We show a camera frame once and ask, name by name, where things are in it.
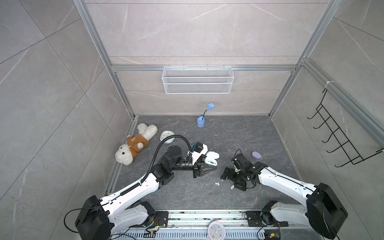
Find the purple earbud charging case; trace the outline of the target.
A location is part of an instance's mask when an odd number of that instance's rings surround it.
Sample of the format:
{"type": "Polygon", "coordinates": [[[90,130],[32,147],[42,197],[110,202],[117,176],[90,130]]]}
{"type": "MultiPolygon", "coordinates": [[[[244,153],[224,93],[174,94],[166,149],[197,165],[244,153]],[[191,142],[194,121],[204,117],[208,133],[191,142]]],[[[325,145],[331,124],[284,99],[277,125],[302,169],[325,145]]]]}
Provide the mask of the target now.
{"type": "Polygon", "coordinates": [[[251,153],[251,156],[256,159],[256,160],[261,160],[262,159],[262,155],[259,153],[259,152],[256,152],[256,151],[253,151],[251,153]]]}

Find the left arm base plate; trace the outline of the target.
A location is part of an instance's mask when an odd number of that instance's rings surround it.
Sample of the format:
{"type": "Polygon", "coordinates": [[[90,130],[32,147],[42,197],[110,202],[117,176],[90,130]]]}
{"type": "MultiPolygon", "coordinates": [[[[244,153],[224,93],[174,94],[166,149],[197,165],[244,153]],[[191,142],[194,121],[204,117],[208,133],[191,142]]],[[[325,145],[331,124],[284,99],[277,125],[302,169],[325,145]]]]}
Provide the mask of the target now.
{"type": "Polygon", "coordinates": [[[156,211],[153,215],[149,215],[148,218],[142,224],[143,227],[146,228],[157,228],[167,227],[169,220],[169,212],[168,211],[156,211]]]}

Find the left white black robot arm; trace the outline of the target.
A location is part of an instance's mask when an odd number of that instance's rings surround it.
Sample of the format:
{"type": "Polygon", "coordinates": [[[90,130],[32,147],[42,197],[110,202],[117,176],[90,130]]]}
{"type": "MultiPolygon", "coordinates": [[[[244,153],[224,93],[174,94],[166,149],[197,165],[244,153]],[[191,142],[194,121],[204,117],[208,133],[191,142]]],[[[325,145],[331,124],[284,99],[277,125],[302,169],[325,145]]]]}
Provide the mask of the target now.
{"type": "Polygon", "coordinates": [[[108,196],[89,197],[75,220],[77,233],[83,240],[107,240],[123,227],[151,224],[155,210],[140,199],[157,191],[175,177],[175,170],[192,171],[201,177],[217,169],[219,154],[196,143],[183,157],[182,149],[170,146],[157,164],[152,165],[143,177],[108,196]]]}

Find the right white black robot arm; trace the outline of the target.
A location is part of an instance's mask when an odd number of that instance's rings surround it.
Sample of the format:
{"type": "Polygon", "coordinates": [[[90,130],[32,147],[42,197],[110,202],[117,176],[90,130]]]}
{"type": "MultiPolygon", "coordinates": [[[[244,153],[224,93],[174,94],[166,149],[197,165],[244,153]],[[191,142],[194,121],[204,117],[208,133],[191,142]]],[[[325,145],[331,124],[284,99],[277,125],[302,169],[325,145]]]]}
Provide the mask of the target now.
{"type": "Polygon", "coordinates": [[[265,226],[291,222],[312,227],[326,239],[337,238],[348,212],[332,190],[324,183],[313,185],[277,172],[268,165],[251,163],[243,154],[232,158],[233,168],[225,168],[221,179],[230,180],[235,188],[246,191],[247,184],[264,185],[293,198],[296,205],[269,201],[259,219],[265,226]]]}

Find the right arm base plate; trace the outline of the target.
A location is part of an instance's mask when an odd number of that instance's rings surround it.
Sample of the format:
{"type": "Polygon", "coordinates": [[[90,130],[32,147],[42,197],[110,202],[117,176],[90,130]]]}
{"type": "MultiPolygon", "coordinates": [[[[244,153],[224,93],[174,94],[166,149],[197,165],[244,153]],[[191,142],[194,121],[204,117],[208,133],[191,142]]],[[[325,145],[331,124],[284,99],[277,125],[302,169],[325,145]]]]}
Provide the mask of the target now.
{"type": "Polygon", "coordinates": [[[246,211],[243,215],[249,227],[288,227],[288,222],[278,222],[269,212],[246,211]]]}

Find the green earbud charging case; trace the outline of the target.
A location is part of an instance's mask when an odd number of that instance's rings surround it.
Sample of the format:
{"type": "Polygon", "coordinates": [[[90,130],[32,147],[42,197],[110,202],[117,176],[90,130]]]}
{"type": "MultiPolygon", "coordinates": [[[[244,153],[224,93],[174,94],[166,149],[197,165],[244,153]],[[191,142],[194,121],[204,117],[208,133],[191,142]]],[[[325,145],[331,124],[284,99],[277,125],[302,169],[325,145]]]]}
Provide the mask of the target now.
{"type": "Polygon", "coordinates": [[[206,153],[206,158],[204,162],[211,166],[217,166],[218,165],[217,159],[219,158],[220,158],[220,155],[218,153],[210,151],[206,153]]]}

